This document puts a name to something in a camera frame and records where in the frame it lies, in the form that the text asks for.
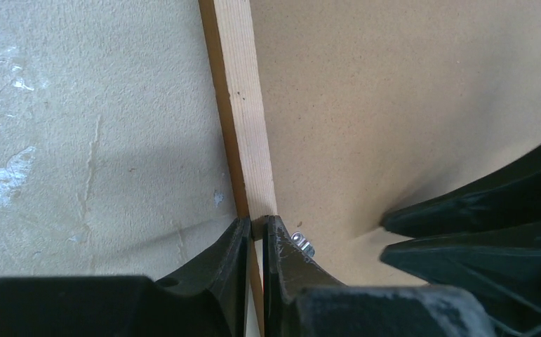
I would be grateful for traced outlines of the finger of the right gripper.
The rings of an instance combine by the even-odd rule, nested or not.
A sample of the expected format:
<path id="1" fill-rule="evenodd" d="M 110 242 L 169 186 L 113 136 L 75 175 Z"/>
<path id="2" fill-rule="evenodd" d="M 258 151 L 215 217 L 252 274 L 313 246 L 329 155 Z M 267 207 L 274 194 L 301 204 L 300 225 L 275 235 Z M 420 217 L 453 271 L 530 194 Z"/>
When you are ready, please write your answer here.
<path id="1" fill-rule="evenodd" d="M 386 213 L 384 229 L 407 237 L 485 232 L 541 220 L 541 145 L 474 182 Z"/>
<path id="2" fill-rule="evenodd" d="M 499 332 L 541 336 L 541 221 L 399 242 L 380 260 L 430 284 L 470 292 Z"/>

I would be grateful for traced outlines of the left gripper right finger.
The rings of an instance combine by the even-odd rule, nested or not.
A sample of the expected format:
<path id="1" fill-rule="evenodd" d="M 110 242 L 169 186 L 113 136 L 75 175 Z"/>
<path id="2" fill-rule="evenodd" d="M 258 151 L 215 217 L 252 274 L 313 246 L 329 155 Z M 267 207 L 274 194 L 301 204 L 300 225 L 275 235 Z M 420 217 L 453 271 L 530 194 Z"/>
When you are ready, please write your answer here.
<path id="1" fill-rule="evenodd" d="M 263 225 L 266 336 L 494 336 L 481 304 L 452 286 L 347 286 Z"/>

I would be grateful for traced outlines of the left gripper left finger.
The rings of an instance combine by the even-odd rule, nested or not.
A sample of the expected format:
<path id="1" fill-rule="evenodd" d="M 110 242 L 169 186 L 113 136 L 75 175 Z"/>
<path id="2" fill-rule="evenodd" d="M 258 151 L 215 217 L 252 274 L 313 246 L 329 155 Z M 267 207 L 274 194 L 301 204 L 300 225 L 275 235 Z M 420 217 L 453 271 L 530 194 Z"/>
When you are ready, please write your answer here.
<path id="1" fill-rule="evenodd" d="M 236 219 L 176 271 L 0 277 L 0 336 L 243 336 L 251 222 Z"/>

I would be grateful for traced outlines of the brown backing board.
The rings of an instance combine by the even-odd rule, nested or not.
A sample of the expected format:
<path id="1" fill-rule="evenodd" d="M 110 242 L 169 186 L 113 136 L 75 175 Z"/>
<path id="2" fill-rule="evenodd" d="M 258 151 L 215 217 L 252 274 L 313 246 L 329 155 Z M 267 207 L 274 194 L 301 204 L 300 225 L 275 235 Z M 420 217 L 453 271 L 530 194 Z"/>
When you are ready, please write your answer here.
<path id="1" fill-rule="evenodd" d="M 253 1 L 278 213 L 350 285 L 382 264 L 382 215 L 541 143 L 541 1 Z"/>

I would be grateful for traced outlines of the brown wooden picture frame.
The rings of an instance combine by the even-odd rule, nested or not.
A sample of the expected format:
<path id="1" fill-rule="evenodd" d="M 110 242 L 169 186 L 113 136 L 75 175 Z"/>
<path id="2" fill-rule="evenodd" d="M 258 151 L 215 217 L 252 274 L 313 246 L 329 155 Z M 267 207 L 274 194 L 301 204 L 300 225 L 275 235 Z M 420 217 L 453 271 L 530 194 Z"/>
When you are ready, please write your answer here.
<path id="1" fill-rule="evenodd" d="M 278 213 L 249 1 L 203 0 L 199 10 L 239 217 L 252 223 L 250 284 L 255 322 L 265 334 L 262 234 Z"/>

